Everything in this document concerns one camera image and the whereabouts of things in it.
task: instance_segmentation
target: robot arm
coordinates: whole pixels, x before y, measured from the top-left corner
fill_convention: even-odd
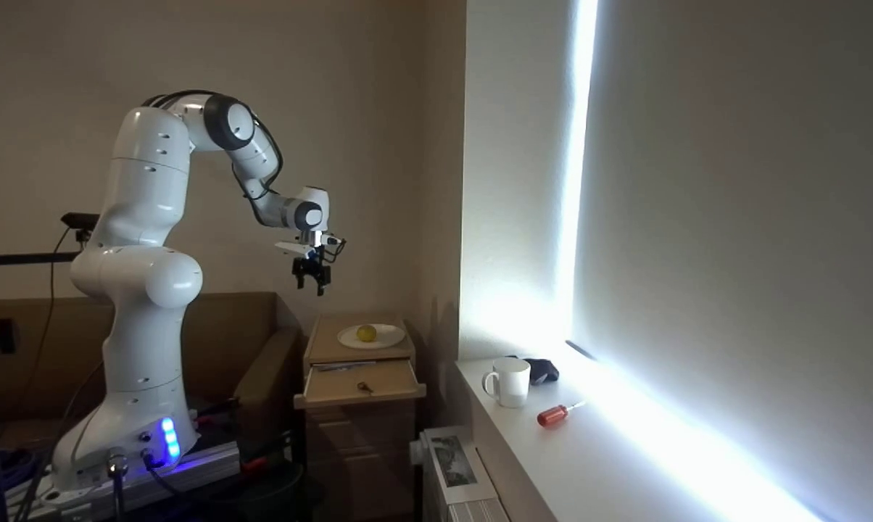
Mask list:
[[[117,313],[101,347],[109,395],[54,456],[54,479],[65,494],[59,501],[109,481],[109,458],[125,458],[132,469],[193,469],[187,452],[201,436],[184,391],[180,324],[204,287],[204,271],[165,242],[184,217],[199,152],[230,153],[255,220],[297,233],[297,242],[281,247],[297,253],[299,284],[310,276],[322,294],[345,247],[326,230],[326,191],[281,197],[271,189],[286,159],[245,102],[184,91],[133,108],[114,146],[101,217],[74,262],[75,287],[114,302]]]
[[[328,233],[328,195],[306,189],[299,197],[281,197],[271,186],[286,168],[281,147],[261,118],[239,98],[184,91],[154,97],[146,108],[168,111],[190,123],[201,152],[223,152],[233,159],[233,175],[252,207],[261,226],[297,230],[297,243],[280,243],[294,253],[294,276],[299,287],[306,276],[317,278],[317,289],[332,284],[332,263],[345,242]]]

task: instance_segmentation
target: window sill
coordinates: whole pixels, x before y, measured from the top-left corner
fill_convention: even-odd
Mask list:
[[[544,408],[581,401],[581,372],[574,368],[593,366],[589,360],[571,350],[555,355],[561,384],[534,387],[522,408],[496,405],[493,398],[483,391],[483,375],[490,366],[493,360],[462,360],[458,372],[473,405],[484,413],[555,519],[715,519],[715,514],[648,461],[593,405],[571,413],[555,430],[536,423]]]

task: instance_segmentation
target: cable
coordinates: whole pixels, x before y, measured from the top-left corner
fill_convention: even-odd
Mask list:
[[[151,476],[162,490],[168,490],[174,498],[184,498],[184,494],[154,469],[154,458],[151,458],[151,456],[146,456],[142,461],[146,461],[148,476]]]
[[[56,242],[54,256],[62,253],[62,243],[65,243],[68,236],[69,236],[69,226]],[[35,363],[33,363],[33,368],[26,375],[26,384],[23,384],[19,401],[11,403],[9,413],[20,408],[20,401],[29,398],[33,384],[35,384],[35,378],[40,372],[45,347],[46,347],[51,329],[54,329],[54,318],[56,318],[56,302],[59,302],[59,297],[56,297],[56,262],[51,262],[51,310],[46,310],[46,318],[40,321],[40,334],[38,334],[38,345],[35,345]]]
[[[23,495],[23,501],[20,501],[20,508],[19,508],[19,517],[16,517],[16,522],[26,522],[29,519],[29,510],[33,510],[33,501],[35,501],[35,494],[38,494],[38,484],[40,484],[40,476],[45,476],[45,468],[46,468],[46,456],[51,456],[51,450],[62,442],[62,436],[65,436],[65,430],[68,430],[68,423],[69,423],[69,417],[74,417],[74,413],[75,413],[75,403],[78,403],[78,398],[88,398],[88,388],[90,388],[90,379],[94,379],[94,375],[101,368],[101,360],[96,360],[96,366],[84,375],[84,379],[83,379],[83,387],[68,398],[68,403],[65,403],[65,414],[62,414],[62,423],[59,423],[59,432],[54,436],[54,442],[45,442],[40,446],[38,446],[38,458],[35,458],[35,476],[29,479],[29,487],[26,487],[26,495]]]
[[[78,432],[75,443],[69,446],[69,456],[68,456],[69,465],[78,461],[78,450],[83,450],[84,432],[90,430],[94,417],[96,417],[96,408],[84,417],[83,432]]]
[[[184,98],[184,97],[216,97],[216,91],[178,91],[178,92],[159,92],[159,97],[146,98],[142,105],[146,105],[146,108],[171,108],[171,102],[174,102],[174,98]]]

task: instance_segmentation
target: beige wall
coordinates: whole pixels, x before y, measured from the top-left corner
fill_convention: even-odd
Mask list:
[[[433,423],[452,417],[462,271],[464,0],[426,0],[422,168],[422,358]]]
[[[281,191],[332,191],[348,249],[328,297],[297,289],[274,247],[281,233],[255,226],[223,157],[201,157],[171,247],[204,263],[206,289],[280,289],[303,321],[415,310],[422,15],[406,0],[0,4],[0,253],[46,253],[65,213],[98,208],[129,108],[210,88],[271,124],[287,157]],[[65,266],[59,294],[75,294]],[[0,271],[0,297],[46,297],[46,266]]]

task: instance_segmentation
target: plate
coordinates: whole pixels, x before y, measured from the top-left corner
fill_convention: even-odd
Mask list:
[[[348,347],[364,347],[364,350],[378,350],[378,347],[393,347],[393,345],[402,345],[406,330],[397,329],[397,324],[378,324],[374,321],[374,330],[378,330],[378,339],[374,342],[364,342],[358,339],[358,329],[361,324],[351,324],[339,334],[339,342],[348,345]]]

